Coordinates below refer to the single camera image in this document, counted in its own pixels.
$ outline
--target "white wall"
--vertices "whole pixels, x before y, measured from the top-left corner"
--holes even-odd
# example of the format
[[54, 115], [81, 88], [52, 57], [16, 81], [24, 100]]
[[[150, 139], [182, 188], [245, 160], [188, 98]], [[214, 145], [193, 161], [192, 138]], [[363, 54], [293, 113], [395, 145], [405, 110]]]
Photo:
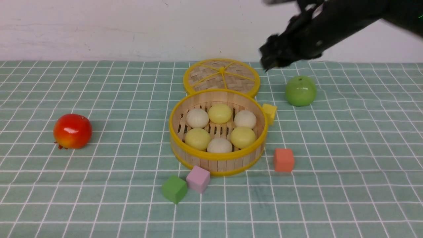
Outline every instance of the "white wall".
[[[258, 61], [294, 4], [261, 0], [2, 0], [0, 60]], [[377, 22], [321, 60], [423, 62], [423, 41]]]

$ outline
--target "yellow bun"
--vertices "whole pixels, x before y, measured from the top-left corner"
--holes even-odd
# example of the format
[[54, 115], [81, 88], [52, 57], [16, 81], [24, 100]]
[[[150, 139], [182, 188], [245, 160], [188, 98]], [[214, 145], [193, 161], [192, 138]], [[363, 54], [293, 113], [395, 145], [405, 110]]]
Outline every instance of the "yellow bun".
[[207, 145], [211, 140], [212, 137], [202, 128], [190, 129], [185, 135], [185, 143], [197, 150], [207, 149]]
[[210, 121], [215, 124], [227, 123], [232, 117], [232, 109], [226, 104], [216, 104], [209, 109]]
[[231, 132], [231, 142], [239, 149], [249, 147], [255, 140], [254, 131], [248, 127], [236, 127]]

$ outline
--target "green cube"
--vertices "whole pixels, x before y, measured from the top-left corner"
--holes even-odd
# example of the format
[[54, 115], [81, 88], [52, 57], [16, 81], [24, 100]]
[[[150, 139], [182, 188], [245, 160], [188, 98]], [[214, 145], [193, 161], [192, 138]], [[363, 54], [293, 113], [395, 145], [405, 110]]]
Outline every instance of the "green cube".
[[187, 192], [187, 182], [176, 175], [171, 175], [162, 185], [163, 196], [175, 204], [178, 204]]

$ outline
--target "fake fruit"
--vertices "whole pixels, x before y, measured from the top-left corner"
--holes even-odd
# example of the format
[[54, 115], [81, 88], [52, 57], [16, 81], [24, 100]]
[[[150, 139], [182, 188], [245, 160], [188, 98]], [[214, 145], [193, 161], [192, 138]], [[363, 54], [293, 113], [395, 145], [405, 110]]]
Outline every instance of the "fake fruit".
[[92, 134], [88, 118], [74, 113], [61, 116], [53, 129], [59, 149], [80, 149], [90, 141]]
[[316, 99], [317, 88], [314, 81], [307, 76], [296, 76], [288, 81], [285, 88], [285, 98], [289, 104], [303, 107]]

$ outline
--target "orange cube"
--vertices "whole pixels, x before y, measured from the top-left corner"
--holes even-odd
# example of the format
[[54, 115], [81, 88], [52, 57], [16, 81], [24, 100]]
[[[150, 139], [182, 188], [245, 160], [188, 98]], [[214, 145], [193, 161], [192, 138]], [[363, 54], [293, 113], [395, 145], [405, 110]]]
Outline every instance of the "orange cube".
[[273, 165], [276, 172], [291, 172], [294, 169], [294, 154], [291, 149], [275, 149]]

